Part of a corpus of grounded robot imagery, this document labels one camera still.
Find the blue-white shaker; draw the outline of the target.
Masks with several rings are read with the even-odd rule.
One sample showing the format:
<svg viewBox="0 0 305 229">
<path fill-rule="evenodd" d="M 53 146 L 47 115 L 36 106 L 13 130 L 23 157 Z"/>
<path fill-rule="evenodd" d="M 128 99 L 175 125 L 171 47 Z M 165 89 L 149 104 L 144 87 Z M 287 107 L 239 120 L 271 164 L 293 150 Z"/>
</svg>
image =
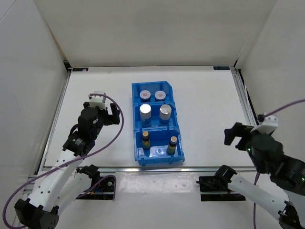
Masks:
<svg viewBox="0 0 305 229">
<path fill-rule="evenodd" d="M 142 127 L 151 126 L 152 108 L 149 104 L 142 104 L 139 108 Z"/>
<path fill-rule="evenodd" d="M 168 104 L 163 104 L 159 110 L 159 121 L 162 125 L 169 124 L 172 114 L 172 108 Z"/>
</svg>

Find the yellow-label brown bottle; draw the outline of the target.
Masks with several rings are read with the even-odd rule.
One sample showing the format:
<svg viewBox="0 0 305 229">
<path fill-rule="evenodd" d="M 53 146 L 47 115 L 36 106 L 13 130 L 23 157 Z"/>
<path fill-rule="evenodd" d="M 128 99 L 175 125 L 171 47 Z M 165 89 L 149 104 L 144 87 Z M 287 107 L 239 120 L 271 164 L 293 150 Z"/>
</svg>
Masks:
<svg viewBox="0 0 305 229">
<path fill-rule="evenodd" d="M 142 147 L 143 147 L 143 149 L 150 148 L 150 137 L 149 137 L 148 131 L 143 131 L 143 133 L 142 133 Z"/>
<path fill-rule="evenodd" d="M 170 138 L 168 147 L 167 147 L 167 154 L 169 155 L 174 155 L 175 151 L 176 151 L 176 146 L 177 146 L 177 137 L 176 136 L 172 136 Z"/>
</svg>

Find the dark spice jar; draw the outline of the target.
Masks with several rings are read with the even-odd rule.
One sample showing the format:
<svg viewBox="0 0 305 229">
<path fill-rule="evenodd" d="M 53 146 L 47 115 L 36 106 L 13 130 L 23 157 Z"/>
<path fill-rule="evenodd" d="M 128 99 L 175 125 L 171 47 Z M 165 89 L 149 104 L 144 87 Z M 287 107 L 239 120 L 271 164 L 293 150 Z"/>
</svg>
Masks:
<svg viewBox="0 0 305 229">
<path fill-rule="evenodd" d="M 165 101 L 166 93 L 162 90 L 156 91 L 154 94 L 154 98 L 156 102 Z"/>
<path fill-rule="evenodd" d="M 142 91 L 140 91 L 139 96 L 140 96 L 140 100 L 141 100 L 142 103 L 150 102 L 150 99 L 151 99 L 150 91 L 142 90 Z"/>
</svg>

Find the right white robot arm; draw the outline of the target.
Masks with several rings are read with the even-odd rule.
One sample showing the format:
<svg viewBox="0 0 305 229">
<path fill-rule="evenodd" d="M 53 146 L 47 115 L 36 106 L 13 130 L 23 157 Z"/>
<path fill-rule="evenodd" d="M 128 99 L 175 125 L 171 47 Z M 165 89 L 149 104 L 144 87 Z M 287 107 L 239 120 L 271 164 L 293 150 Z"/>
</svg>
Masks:
<svg viewBox="0 0 305 229">
<path fill-rule="evenodd" d="M 270 181 L 283 190 L 287 199 L 279 198 L 250 182 L 233 168 L 222 165 L 213 176 L 201 176 L 197 181 L 204 193 L 236 193 L 268 212 L 283 229 L 305 227 L 305 163 L 284 154 L 283 144 L 270 132 L 258 127 L 235 123 L 224 130 L 224 144 L 236 137 L 236 149 L 248 153 L 258 175 L 269 175 Z"/>
</svg>

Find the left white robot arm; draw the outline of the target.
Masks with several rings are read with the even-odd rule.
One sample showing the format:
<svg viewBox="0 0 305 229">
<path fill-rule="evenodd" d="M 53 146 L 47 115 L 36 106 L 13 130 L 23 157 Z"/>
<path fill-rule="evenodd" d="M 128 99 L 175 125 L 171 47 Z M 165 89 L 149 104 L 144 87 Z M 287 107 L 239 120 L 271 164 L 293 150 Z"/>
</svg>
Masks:
<svg viewBox="0 0 305 229">
<path fill-rule="evenodd" d="M 55 165 L 38 176 L 42 183 L 25 200 L 19 199 L 14 209 L 21 224 L 30 229 L 53 229 L 60 214 L 75 199 L 104 190 L 115 191 L 116 178 L 101 176 L 94 165 L 79 168 L 92 150 L 103 126 L 123 125 L 123 115 L 116 104 L 109 114 L 103 103 L 84 103 L 78 122 L 71 128 Z"/>
</svg>

